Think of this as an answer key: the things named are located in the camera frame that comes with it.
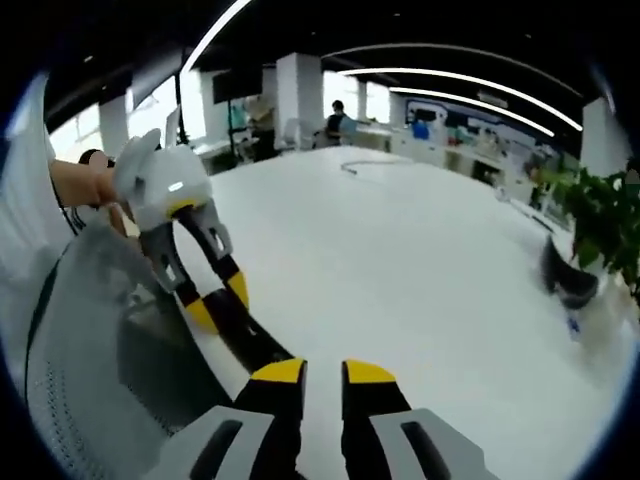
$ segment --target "window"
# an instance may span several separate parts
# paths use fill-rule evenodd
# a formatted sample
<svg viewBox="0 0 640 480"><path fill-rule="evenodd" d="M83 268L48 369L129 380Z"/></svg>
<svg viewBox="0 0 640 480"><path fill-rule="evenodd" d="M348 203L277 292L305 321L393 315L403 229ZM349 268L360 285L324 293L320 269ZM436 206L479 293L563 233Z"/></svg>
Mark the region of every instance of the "window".
<svg viewBox="0 0 640 480"><path fill-rule="evenodd" d="M331 104L341 100L344 103L344 112L351 118L358 118L358 80L355 77L324 72L322 95L325 117L333 113Z"/></svg>
<svg viewBox="0 0 640 480"><path fill-rule="evenodd" d="M380 123L389 123L391 116L391 96L389 88L367 82L367 118L375 118Z"/></svg>
<svg viewBox="0 0 640 480"><path fill-rule="evenodd" d="M176 101L176 79L169 78L145 98L138 107L132 110L133 99L131 90L127 91L127 123L129 137L142 137L149 130L159 128L162 132L160 143L164 144L167 117L173 112L178 103Z"/></svg>
<svg viewBox="0 0 640 480"><path fill-rule="evenodd" d="M180 94L182 119L189 140L193 141L206 136L202 82L198 70L189 70L180 76Z"/></svg>
<svg viewBox="0 0 640 480"><path fill-rule="evenodd" d="M51 133L51 144L56 158L73 163L86 150L102 150L98 105L90 106Z"/></svg>

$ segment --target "white pillar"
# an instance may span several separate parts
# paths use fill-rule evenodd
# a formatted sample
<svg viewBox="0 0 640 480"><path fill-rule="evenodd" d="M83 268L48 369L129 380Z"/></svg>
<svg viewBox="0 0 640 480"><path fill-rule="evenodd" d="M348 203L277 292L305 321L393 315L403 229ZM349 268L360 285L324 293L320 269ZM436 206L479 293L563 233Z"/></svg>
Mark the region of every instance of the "white pillar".
<svg viewBox="0 0 640 480"><path fill-rule="evenodd" d="M206 142L215 143L225 140L228 134L227 103L213 103L213 77L221 72L201 72L200 85L202 89L202 110L204 112L204 126L207 132Z"/></svg>
<svg viewBox="0 0 640 480"><path fill-rule="evenodd" d="M276 133L276 145L280 141L280 125L278 122L278 72L275 68L262 69L262 93L269 98L274 107L273 124Z"/></svg>
<svg viewBox="0 0 640 480"><path fill-rule="evenodd" d="M358 120L367 119L367 84L358 82Z"/></svg>
<svg viewBox="0 0 640 480"><path fill-rule="evenodd" d="M276 62L280 132L297 118L312 130L322 128L322 68L320 59L292 53Z"/></svg>
<svg viewBox="0 0 640 480"><path fill-rule="evenodd" d="M118 155L129 140L125 97L123 95L99 106L102 149L110 156Z"/></svg>
<svg viewBox="0 0 640 480"><path fill-rule="evenodd" d="M403 127L405 122L405 98L397 93L389 95L389 124L394 127Z"/></svg>
<svg viewBox="0 0 640 480"><path fill-rule="evenodd" d="M589 173L605 177L625 169L629 143L603 98L583 109L580 163Z"/></svg>

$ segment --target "white shirt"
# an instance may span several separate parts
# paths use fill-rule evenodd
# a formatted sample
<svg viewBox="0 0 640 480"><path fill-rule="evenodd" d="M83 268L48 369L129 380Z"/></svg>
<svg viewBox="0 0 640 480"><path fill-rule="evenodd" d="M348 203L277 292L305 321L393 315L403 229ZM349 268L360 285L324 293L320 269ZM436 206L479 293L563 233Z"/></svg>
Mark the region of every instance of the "white shirt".
<svg viewBox="0 0 640 480"><path fill-rule="evenodd" d="M20 394L40 292L73 238L49 176L55 153L44 127L45 84L39 76L25 93L6 133L10 144L0 172L0 336Z"/></svg>
<svg viewBox="0 0 640 480"><path fill-rule="evenodd" d="M273 130L273 103L267 95L260 94L247 98L244 108L249 117L255 121L256 129Z"/></svg>

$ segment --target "green leaves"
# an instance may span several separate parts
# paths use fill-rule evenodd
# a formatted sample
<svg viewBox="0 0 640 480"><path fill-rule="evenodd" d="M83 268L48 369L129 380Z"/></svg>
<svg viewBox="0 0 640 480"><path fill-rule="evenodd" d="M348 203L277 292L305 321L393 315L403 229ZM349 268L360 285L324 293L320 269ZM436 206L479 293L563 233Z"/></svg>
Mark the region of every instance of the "green leaves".
<svg viewBox="0 0 640 480"><path fill-rule="evenodd" d="M576 246L576 255L578 256L578 265L584 270L596 261L600 250L591 240L584 239Z"/></svg>
<svg viewBox="0 0 640 480"><path fill-rule="evenodd" d="M640 199L620 188L624 180L624 173L600 178L583 168L573 183L556 179L554 200L565 215L575 219L575 254L580 267L586 268L602 254L610 272L621 272L628 285L637 286Z"/></svg>

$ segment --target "desk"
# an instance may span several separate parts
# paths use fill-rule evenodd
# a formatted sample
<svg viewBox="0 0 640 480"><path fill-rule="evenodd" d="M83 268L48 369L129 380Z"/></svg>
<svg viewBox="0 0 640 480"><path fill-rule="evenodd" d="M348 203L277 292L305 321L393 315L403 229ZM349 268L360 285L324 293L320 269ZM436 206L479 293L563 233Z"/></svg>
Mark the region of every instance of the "desk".
<svg viewBox="0 0 640 480"><path fill-rule="evenodd" d="M511 158L488 155L467 145L443 146L435 142L415 139L406 130L393 133L391 153L416 162L446 168L467 177L472 176L474 162L480 162L498 170L509 195L523 202L529 201L534 187L525 175L517 171Z"/></svg>
<svg viewBox="0 0 640 480"><path fill-rule="evenodd" d="M382 127L358 125L353 135L356 147L370 148L381 152L391 150L391 132Z"/></svg>
<svg viewBox="0 0 640 480"><path fill-rule="evenodd" d="M193 152L202 160L209 160L230 147L229 139L223 139L213 143L201 143L193 149Z"/></svg>
<svg viewBox="0 0 640 480"><path fill-rule="evenodd" d="M340 170L400 158L335 147L211 178L253 316L309 361L300 472L346 479L340 362L357 358L483 448L499 478L569 478L616 408L632 336L620 331L597 376L538 282L547 231L487 185L420 164ZM201 288L210 273L178 237ZM234 396L248 375L198 335Z"/></svg>

